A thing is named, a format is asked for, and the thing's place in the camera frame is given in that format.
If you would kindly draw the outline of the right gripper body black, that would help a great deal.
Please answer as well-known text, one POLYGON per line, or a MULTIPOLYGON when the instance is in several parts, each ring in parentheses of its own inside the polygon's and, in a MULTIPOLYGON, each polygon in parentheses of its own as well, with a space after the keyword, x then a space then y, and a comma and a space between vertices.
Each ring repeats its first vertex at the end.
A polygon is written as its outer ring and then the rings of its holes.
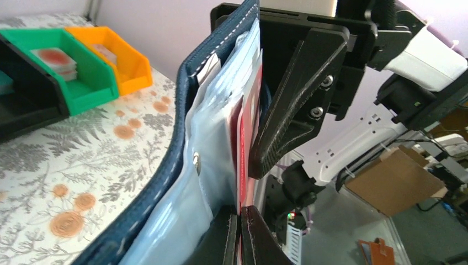
POLYGON ((358 2, 349 6, 348 13, 328 17, 308 13, 260 8, 260 41, 263 48, 263 78, 272 96, 278 88, 299 41, 311 28, 346 27, 350 37, 347 53, 337 81, 326 94, 326 101, 311 110, 313 120, 326 113, 342 120, 350 108, 365 69, 383 66, 396 57, 408 44, 412 34, 405 26, 397 26, 395 11, 371 16, 371 10, 383 8, 381 2, 358 2))

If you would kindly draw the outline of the blue leather card holder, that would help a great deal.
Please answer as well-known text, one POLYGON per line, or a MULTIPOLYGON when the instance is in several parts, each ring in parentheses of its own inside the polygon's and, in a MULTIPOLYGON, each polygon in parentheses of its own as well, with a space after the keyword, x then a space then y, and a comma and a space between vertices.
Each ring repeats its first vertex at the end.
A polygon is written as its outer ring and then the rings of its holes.
POLYGON ((182 62, 175 84, 175 121, 171 142, 157 171, 133 202, 95 239, 73 264, 118 264, 137 238, 152 210, 179 176, 183 165, 185 117, 198 90, 196 75, 212 54, 225 62, 235 40, 259 17, 260 2, 243 1, 182 62))

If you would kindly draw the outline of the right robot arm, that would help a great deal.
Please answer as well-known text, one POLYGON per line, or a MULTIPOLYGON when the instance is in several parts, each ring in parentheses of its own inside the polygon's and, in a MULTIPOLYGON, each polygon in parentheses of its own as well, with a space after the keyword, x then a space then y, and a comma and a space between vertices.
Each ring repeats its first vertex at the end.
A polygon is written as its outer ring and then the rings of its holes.
POLYGON ((266 6, 254 12, 263 80, 273 100, 250 149, 253 178, 261 179, 288 152, 315 138, 326 114, 342 120, 367 67, 392 72, 352 126, 289 166, 283 184, 269 182, 262 223, 271 233, 285 233, 290 212, 312 204, 377 144, 425 128, 467 96, 467 58, 399 1, 338 1, 333 15, 266 6))

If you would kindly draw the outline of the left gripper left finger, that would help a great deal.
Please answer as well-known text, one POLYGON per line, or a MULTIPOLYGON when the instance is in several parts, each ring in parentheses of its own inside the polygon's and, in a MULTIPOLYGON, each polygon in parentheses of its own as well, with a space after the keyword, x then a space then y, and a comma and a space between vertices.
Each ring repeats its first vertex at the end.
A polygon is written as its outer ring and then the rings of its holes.
POLYGON ((237 263, 238 215, 234 206, 225 205, 211 222, 197 248, 185 264, 237 263))

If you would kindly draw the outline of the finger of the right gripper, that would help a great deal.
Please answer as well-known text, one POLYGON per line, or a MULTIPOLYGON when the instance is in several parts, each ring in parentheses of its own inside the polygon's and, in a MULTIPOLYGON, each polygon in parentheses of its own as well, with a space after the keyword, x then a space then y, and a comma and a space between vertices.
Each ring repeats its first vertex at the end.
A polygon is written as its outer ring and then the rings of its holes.
POLYGON ((288 152, 312 139, 311 110, 340 74, 349 30, 311 28, 298 42, 249 153, 248 175, 261 179, 288 152))

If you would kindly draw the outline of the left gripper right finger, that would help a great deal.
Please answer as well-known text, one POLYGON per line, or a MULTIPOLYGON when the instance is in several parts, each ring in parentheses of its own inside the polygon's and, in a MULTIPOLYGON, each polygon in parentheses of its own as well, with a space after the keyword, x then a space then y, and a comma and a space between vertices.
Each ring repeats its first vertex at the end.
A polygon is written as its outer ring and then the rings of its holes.
POLYGON ((241 237, 242 264, 292 264, 254 205, 241 209, 241 237))

